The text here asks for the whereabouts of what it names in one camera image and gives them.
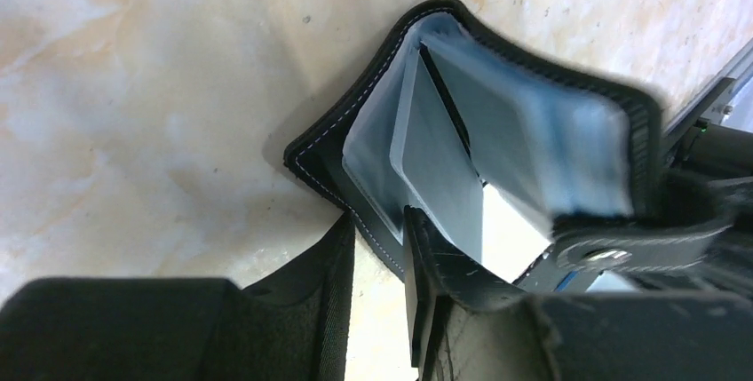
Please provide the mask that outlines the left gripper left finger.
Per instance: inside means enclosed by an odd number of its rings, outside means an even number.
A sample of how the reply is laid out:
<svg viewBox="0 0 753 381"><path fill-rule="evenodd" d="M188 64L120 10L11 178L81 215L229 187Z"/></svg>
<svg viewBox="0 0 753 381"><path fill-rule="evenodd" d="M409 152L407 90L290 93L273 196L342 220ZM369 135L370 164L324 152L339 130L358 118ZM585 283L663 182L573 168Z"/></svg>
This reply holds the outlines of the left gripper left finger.
<svg viewBox="0 0 753 381"><path fill-rule="evenodd" d="M349 215L241 288L223 278L44 278L1 310L4 380L341 380Z"/></svg>

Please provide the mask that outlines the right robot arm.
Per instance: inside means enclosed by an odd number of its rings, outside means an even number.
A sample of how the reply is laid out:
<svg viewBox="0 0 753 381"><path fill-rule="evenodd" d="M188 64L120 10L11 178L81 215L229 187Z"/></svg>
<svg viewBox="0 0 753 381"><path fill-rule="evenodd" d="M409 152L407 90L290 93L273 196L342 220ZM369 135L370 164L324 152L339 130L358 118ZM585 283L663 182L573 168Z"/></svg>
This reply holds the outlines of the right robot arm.
<svg viewBox="0 0 753 381"><path fill-rule="evenodd" d="M663 142L665 167L708 179L752 175L752 134L719 123L733 85L731 77L718 79L670 128Z"/></svg>

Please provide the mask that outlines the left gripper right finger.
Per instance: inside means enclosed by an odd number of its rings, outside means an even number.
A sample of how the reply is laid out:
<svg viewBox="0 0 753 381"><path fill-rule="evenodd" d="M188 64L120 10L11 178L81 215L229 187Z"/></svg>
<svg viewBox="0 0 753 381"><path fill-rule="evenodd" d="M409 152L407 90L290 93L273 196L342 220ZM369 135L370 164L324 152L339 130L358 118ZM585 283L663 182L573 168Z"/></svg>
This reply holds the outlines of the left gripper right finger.
<svg viewBox="0 0 753 381"><path fill-rule="evenodd" d="M422 380L749 380L752 294L669 276L533 293L404 210L410 361Z"/></svg>

